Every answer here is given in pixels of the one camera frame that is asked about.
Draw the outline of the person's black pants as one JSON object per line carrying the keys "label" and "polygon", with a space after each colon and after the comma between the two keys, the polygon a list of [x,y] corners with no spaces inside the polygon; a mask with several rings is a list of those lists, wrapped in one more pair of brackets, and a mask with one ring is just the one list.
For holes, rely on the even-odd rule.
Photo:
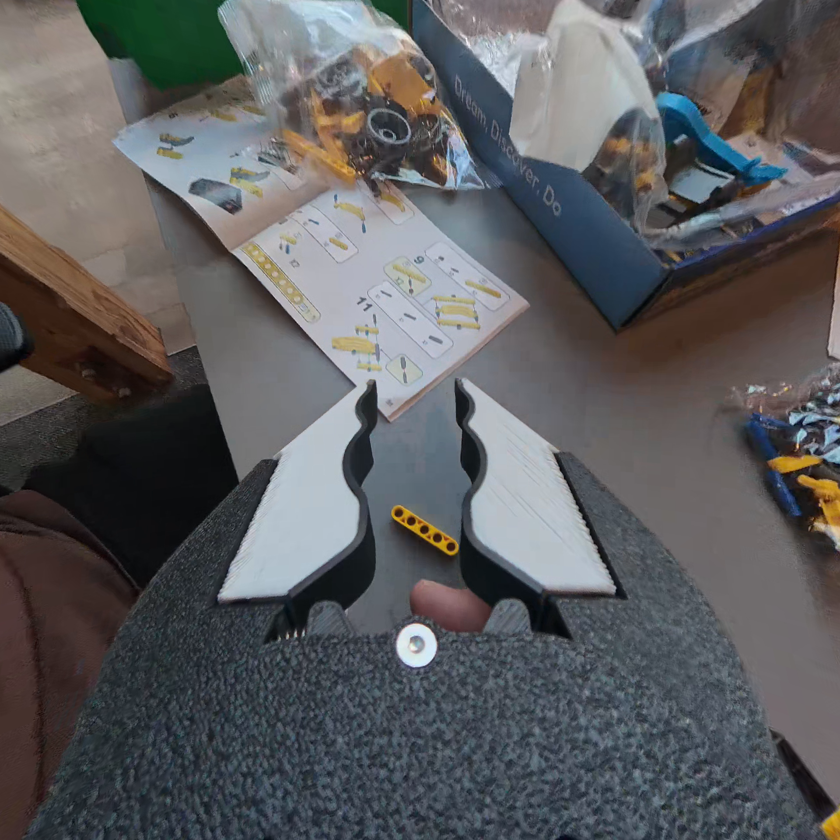
{"label": "person's black pants", "polygon": [[237,484],[202,384],[89,427],[71,457],[35,467],[24,489],[66,509],[144,588]]}

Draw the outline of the large white label parts bag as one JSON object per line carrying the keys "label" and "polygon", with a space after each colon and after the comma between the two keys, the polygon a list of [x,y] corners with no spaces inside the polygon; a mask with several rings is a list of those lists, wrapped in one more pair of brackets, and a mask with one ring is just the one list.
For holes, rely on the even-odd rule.
{"label": "large white label parts bag", "polygon": [[661,252],[838,199],[838,2],[558,2],[510,136]]}

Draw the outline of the person's brown shirt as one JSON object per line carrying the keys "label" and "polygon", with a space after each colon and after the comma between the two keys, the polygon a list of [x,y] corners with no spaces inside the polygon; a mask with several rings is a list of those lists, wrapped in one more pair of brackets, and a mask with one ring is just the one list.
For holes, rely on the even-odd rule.
{"label": "person's brown shirt", "polygon": [[1,499],[1,838],[22,838],[139,589],[66,509]]}

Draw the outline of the yellow five-hole beam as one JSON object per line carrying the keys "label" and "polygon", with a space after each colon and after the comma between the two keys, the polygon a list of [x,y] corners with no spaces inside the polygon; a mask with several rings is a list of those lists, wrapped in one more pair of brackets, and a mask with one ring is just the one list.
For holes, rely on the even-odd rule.
{"label": "yellow five-hole beam", "polygon": [[391,515],[394,522],[446,556],[453,558],[459,552],[459,544],[454,538],[404,506],[395,505]]}

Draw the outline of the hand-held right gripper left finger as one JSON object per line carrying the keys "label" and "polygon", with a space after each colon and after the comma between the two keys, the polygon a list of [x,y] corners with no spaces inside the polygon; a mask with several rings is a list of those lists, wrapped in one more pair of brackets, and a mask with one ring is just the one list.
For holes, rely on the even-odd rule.
{"label": "hand-held right gripper left finger", "polygon": [[266,487],[217,594],[220,605],[279,601],[298,611],[350,606],[372,581],[370,511],[377,388],[363,382],[272,460]]}

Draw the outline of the green plastic bin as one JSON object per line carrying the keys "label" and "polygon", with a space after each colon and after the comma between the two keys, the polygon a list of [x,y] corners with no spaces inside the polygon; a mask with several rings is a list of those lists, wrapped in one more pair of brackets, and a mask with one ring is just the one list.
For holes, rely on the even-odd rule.
{"label": "green plastic bin", "polygon": [[252,88],[282,78],[277,65],[423,53],[404,27],[408,2],[78,2],[108,58],[132,60],[160,90],[243,76]]}

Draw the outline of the black perforated block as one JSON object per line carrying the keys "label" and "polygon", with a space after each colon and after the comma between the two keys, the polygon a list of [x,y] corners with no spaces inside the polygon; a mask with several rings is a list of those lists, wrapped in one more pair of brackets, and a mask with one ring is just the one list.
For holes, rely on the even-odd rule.
{"label": "black perforated block", "polygon": [[770,729],[770,735],[782,762],[790,772],[805,803],[812,809],[817,821],[823,824],[837,811],[835,802],[787,738],[773,728]]}

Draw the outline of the clear bag of yellow beams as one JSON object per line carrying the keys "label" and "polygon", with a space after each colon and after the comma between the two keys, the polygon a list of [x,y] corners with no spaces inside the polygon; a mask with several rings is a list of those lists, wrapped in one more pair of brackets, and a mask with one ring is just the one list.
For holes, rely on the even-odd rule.
{"label": "clear bag of yellow beams", "polygon": [[276,140],[308,168],[375,191],[386,181],[497,185],[432,63],[370,3],[233,1],[217,14]]}

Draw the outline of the clear bubble wrap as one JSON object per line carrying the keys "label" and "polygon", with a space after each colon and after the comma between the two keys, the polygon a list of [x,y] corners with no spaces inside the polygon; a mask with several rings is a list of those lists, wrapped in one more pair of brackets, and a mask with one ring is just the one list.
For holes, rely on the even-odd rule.
{"label": "clear bubble wrap", "polygon": [[548,66],[547,29],[554,1],[441,2],[440,16],[479,62],[513,95],[521,63]]}

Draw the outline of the clear bag of small pins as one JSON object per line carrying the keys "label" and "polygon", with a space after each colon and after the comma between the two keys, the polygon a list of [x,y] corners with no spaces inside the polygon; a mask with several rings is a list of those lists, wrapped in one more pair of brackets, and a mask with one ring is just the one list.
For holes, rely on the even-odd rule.
{"label": "clear bag of small pins", "polygon": [[839,363],[798,382],[732,387],[729,404],[777,507],[839,551]]}

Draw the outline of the blue cardboard kit box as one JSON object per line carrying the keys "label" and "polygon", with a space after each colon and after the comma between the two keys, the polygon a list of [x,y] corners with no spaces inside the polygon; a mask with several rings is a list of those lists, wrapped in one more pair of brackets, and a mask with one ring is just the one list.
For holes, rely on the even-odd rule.
{"label": "blue cardboard kit box", "polygon": [[412,33],[430,59],[480,162],[539,231],[614,328],[672,308],[760,265],[838,215],[838,191],[721,246],[673,264],[620,219],[582,175],[520,160],[509,136],[512,99],[426,3],[413,2]]}

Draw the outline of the person's right hand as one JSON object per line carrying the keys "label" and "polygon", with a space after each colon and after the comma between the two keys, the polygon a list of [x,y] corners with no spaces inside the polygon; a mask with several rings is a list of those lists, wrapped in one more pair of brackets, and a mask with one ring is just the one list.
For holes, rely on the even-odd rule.
{"label": "person's right hand", "polygon": [[492,610],[470,589],[456,589],[435,581],[420,580],[409,597],[412,614],[453,633],[481,632]]}

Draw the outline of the open instruction booklet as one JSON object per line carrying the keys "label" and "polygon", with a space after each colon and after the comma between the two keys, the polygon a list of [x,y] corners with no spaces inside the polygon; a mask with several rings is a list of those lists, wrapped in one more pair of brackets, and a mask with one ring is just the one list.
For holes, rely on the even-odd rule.
{"label": "open instruction booklet", "polygon": [[113,144],[183,200],[392,421],[529,304],[394,184],[323,181],[272,137],[243,78],[123,128]]}

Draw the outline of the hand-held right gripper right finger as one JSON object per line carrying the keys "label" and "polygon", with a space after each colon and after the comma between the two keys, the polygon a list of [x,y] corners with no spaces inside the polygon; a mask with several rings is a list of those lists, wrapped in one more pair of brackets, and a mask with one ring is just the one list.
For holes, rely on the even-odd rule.
{"label": "hand-held right gripper right finger", "polygon": [[608,562],[560,462],[560,451],[466,378],[455,380],[460,464],[460,573],[490,605],[553,596],[618,596]]}

